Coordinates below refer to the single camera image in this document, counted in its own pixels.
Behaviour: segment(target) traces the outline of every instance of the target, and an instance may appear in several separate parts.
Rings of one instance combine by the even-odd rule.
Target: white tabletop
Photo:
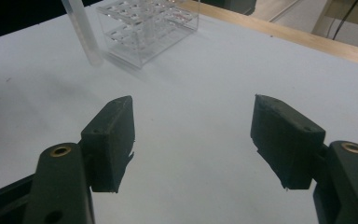
[[[88,7],[99,41],[95,6]],[[91,67],[66,16],[0,37],[0,188],[133,97],[136,142],[119,194],[94,193],[102,223],[317,223],[310,190],[282,189],[250,138],[255,94],[285,101],[358,143],[358,64],[208,17],[136,70]]]

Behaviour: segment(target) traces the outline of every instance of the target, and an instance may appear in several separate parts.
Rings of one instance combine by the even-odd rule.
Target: test tube
[[[86,15],[82,1],[62,0],[62,4],[74,26],[89,63],[94,67],[101,66],[103,64],[103,57],[98,48],[94,33],[91,30],[89,18]]]
[[[154,16],[154,1],[153,0],[141,0],[141,9],[144,11],[144,27],[143,32],[145,35],[145,43],[149,45],[155,41],[155,23],[153,21]]]

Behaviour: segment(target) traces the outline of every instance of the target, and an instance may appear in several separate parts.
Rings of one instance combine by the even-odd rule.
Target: wooden table edge
[[[184,7],[192,11],[198,10],[197,2],[187,1]],[[312,35],[271,22],[261,21],[240,13],[232,12],[219,7],[213,7],[203,3],[200,3],[200,14],[218,19],[220,21],[237,24],[267,35],[279,37],[311,49],[317,49],[321,52],[358,63],[358,47],[353,45]]]

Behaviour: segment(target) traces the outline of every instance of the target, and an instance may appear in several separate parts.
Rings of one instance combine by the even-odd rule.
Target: test tube rack
[[[199,11],[186,0],[117,0],[97,7],[110,55],[142,67],[147,61],[197,31]]]

